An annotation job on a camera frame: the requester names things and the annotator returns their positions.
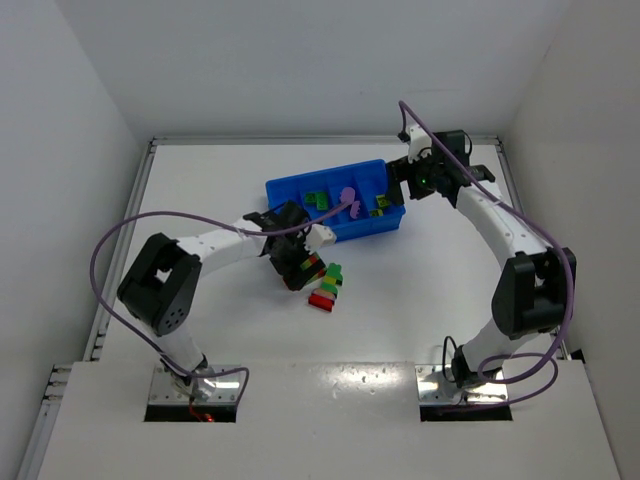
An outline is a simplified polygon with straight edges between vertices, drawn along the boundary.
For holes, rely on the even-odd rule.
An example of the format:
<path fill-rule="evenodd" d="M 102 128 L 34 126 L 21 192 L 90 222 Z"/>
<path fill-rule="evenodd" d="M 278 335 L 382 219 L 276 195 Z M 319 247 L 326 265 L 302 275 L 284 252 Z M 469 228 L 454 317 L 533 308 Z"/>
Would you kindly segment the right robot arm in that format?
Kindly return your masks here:
<path fill-rule="evenodd" d="M 450 372 L 457 387 L 493 378 L 503 362 L 538 335 L 555 330 L 566 314 L 566 277 L 576 272 L 574 254 L 551 244 L 507 211 L 493 173 L 470 162 L 462 130 L 433 138 L 418 126 L 398 135 L 406 156 L 386 165 L 387 198 L 420 200 L 438 193 L 476 228 L 494 254 L 501 275 L 491 299 L 491 318 L 479 333 L 456 347 Z M 401 187 L 408 186 L 403 194 Z"/>

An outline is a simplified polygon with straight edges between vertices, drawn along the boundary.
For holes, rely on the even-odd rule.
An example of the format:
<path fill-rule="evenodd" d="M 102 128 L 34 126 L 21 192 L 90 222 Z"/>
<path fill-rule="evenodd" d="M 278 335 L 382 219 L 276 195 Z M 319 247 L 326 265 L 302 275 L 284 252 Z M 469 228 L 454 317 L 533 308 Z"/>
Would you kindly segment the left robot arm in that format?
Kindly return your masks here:
<path fill-rule="evenodd" d="M 278 210 L 248 213 L 229 228 L 182 238 L 154 234 L 125 274 L 117 298 L 151 334 L 165 367 L 189 384 L 191 374 L 208 367 L 185 325 L 201 278 L 266 257 L 289 290 L 301 290 L 325 269 L 317 251 L 337 240 L 330 227 L 309 220 L 306 210 L 287 201 Z"/>

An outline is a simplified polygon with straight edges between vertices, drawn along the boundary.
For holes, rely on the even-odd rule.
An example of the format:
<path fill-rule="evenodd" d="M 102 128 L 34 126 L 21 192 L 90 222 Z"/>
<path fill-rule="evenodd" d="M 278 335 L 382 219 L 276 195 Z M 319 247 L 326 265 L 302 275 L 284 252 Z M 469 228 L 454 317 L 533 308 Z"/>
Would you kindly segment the purple green lego stack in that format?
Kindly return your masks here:
<path fill-rule="evenodd" d="M 356 198 L 356 190 L 353 187 L 344 187 L 340 192 L 339 200 L 341 204 L 347 206 L 351 220 L 360 218 L 361 202 Z"/>

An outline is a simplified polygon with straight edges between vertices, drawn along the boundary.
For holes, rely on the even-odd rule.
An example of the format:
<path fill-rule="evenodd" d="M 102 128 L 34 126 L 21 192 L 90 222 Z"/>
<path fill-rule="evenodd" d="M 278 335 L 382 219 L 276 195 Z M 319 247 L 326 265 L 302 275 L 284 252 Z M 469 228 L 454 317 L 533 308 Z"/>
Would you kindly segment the red green striped lego stack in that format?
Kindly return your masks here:
<path fill-rule="evenodd" d="M 301 265 L 300 271 L 305 283 L 322 276 L 326 270 L 324 261 L 317 253 L 310 255 Z"/>

